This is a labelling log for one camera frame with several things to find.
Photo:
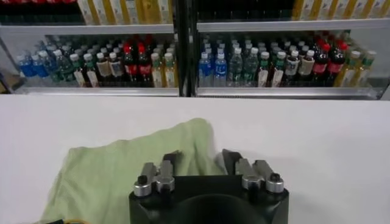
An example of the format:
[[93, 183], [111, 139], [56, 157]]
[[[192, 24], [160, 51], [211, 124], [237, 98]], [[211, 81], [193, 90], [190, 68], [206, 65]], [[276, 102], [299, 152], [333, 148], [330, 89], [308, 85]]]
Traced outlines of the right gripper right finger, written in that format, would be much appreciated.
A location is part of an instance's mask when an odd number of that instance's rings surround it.
[[256, 160], [253, 164], [243, 158], [239, 152], [223, 149], [222, 157], [228, 175], [240, 175], [241, 185], [245, 190], [255, 189], [272, 194], [284, 192], [284, 180], [274, 172], [265, 160]]

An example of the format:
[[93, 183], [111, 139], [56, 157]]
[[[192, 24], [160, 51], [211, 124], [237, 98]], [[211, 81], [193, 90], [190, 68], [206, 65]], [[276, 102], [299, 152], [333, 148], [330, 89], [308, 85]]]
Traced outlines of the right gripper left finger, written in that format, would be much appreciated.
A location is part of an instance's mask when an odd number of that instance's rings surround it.
[[134, 196], [148, 197], [154, 192], [173, 192], [176, 184], [176, 162], [180, 156], [181, 152], [178, 150], [164, 154], [159, 167], [152, 162], [144, 163], [141, 174], [133, 184]]

